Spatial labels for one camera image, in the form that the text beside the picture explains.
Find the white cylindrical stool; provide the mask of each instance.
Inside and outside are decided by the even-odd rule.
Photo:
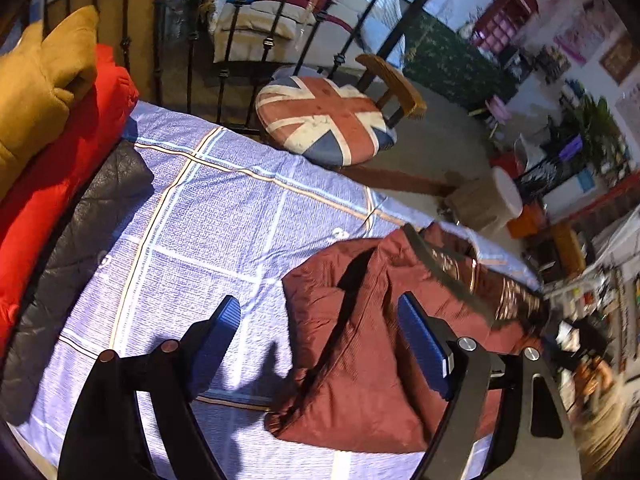
[[[518,188],[503,168],[465,182],[445,198],[456,220],[482,234],[492,234],[522,213]]]

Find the bedsheet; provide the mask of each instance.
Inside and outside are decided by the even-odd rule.
[[[264,412],[291,366],[281,277],[321,248],[432,219],[375,190],[199,118],[139,102],[124,138],[154,194],[122,230],[68,318],[18,432],[58,463],[74,404],[100,351],[147,352],[207,319],[225,294],[242,321],[210,388],[192,404],[230,480],[408,479],[421,454],[364,454],[283,442]],[[482,261],[533,288],[524,264],[473,232]],[[158,474],[174,478],[147,394],[138,394]],[[479,443],[486,449],[486,441]]]

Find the chair backrest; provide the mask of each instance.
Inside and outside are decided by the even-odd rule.
[[[386,92],[377,100],[376,106],[382,108],[388,103],[392,96],[396,96],[399,102],[398,110],[385,118],[387,126],[393,128],[403,117],[421,119],[427,109],[424,99],[414,85],[405,78],[398,70],[391,66],[386,60],[375,54],[360,54],[356,61],[363,65],[371,73],[377,75],[386,84]]]

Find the white bed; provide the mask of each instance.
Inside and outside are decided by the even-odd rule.
[[[209,15],[209,32],[213,38],[215,45],[214,62],[225,59],[226,38],[228,31],[221,30],[218,27],[218,18],[223,10],[226,0],[213,0],[214,7]],[[370,17],[382,22],[388,30],[392,30],[398,23],[402,12],[400,10],[399,0],[377,0],[371,9]],[[379,44],[382,44],[386,38],[379,38]],[[252,30],[236,30],[229,60],[261,60],[263,47],[262,40],[265,34]],[[311,66],[332,67],[334,65],[334,55],[343,47],[344,42],[349,37],[349,33],[339,25],[331,22],[324,22],[318,28],[318,32],[312,42],[311,49],[305,57],[305,64]],[[271,49],[268,61],[277,61],[283,63],[296,63],[300,57],[299,49],[295,48],[295,40],[286,40],[285,38],[276,37],[276,45]],[[398,42],[399,58],[404,56],[404,36]],[[362,53],[362,49],[353,42],[346,54],[346,62],[343,67],[364,70],[362,65],[357,63],[354,58]]]

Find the maroon jacket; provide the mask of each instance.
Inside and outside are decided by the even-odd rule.
[[[406,291],[489,351],[538,346],[523,324],[533,333],[545,322],[540,298],[453,249],[470,248],[436,224],[422,239],[405,226],[382,239],[338,242],[289,272],[282,283],[293,371],[266,428],[332,449],[425,450],[446,402],[428,388],[400,333],[396,307]],[[479,436],[492,431],[499,399],[489,392]]]

